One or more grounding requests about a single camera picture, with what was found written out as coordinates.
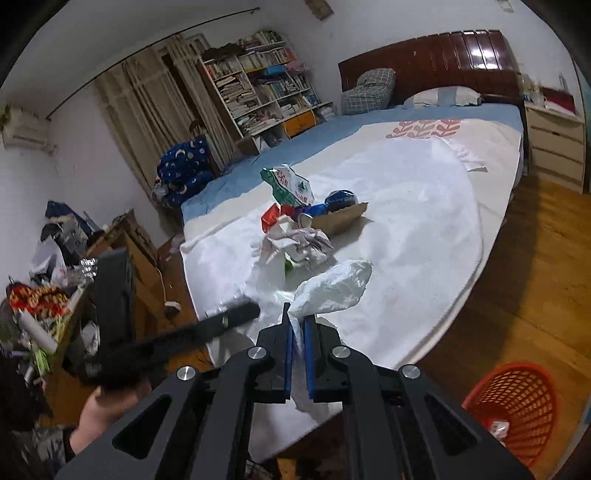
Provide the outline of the person's left hand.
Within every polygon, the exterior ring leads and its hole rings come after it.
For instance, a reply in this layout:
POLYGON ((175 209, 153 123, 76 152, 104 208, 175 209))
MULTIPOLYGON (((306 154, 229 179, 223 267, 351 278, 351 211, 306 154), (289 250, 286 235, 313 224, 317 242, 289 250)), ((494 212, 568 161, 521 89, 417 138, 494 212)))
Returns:
POLYGON ((77 455, 83 451, 150 392, 147 378, 130 389, 106 392, 98 387, 94 390, 82 409, 78 426, 70 435, 73 453, 77 455))

